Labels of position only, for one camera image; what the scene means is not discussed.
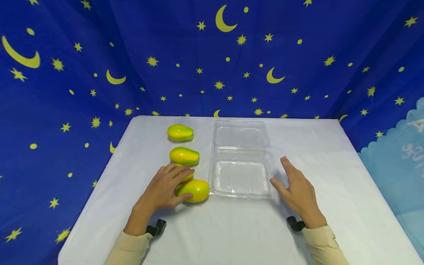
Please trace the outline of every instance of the right hand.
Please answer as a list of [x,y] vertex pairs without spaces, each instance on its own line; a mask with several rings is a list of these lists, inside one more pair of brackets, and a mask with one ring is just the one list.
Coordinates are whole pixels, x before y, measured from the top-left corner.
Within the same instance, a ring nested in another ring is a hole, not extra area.
[[307,228],[314,229],[326,226],[327,220],[318,208],[315,189],[312,184],[300,170],[290,163],[287,157],[282,157],[280,161],[286,171],[289,187],[286,189],[276,178],[271,178],[271,184],[278,190],[290,209],[302,218]]

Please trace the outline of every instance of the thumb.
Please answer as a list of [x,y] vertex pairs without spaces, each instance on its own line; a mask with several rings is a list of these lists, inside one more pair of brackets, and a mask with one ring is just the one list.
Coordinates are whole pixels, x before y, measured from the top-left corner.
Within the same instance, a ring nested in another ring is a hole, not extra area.
[[269,181],[274,186],[274,188],[280,193],[281,197],[283,197],[284,200],[290,197],[290,192],[276,178],[271,178]]
[[184,193],[181,194],[178,197],[174,197],[172,200],[172,206],[176,207],[177,205],[180,205],[181,203],[183,203],[186,200],[192,199],[193,198],[193,194],[191,193]]

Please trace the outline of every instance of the yellow dot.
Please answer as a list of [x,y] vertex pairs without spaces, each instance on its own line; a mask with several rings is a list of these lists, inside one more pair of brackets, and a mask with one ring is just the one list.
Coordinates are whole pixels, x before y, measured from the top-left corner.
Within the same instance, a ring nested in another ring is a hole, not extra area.
[[35,32],[32,30],[32,28],[27,28],[27,32],[28,32],[28,34],[30,34],[32,36],[35,35]]

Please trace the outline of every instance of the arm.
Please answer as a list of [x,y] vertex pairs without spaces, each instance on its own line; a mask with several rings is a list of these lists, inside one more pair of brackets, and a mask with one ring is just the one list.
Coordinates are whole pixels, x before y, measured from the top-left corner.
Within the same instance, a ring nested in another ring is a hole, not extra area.
[[271,184],[278,190],[285,203],[300,215],[306,224],[302,230],[306,245],[316,265],[349,265],[340,250],[327,220],[318,208],[315,189],[286,157],[281,158],[289,187],[272,178]]
[[140,265],[149,248],[149,240],[153,237],[146,233],[150,218],[157,210],[174,208],[193,197],[192,194],[174,195],[175,188],[193,172],[189,167],[177,167],[174,164],[159,169],[134,205],[104,265]]

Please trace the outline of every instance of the green-yellow fruit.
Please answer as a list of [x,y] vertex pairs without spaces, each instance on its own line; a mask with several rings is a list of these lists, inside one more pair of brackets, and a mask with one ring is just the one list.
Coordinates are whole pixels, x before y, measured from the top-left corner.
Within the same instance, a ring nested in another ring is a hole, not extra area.
[[[182,167],[182,166],[183,166],[183,165],[180,165],[180,164],[177,164],[177,163],[174,163],[174,165],[179,166],[179,167]],[[193,173],[193,174],[188,175],[187,177],[185,177],[185,178],[181,181],[181,183],[184,183],[184,182],[188,182],[188,181],[190,181],[190,180],[193,180],[193,177],[194,177],[194,173]]]
[[199,163],[199,152],[179,146],[171,150],[169,158],[173,163],[192,166]]
[[173,141],[188,141],[193,139],[194,131],[187,126],[174,124],[168,127],[168,137]]
[[193,179],[189,182],[178,185],[175,190],[175,195],[180,196],[184,193],[193,194],[193,198],[186,202],[201,202],[209,197],[209,184],[200,179]]

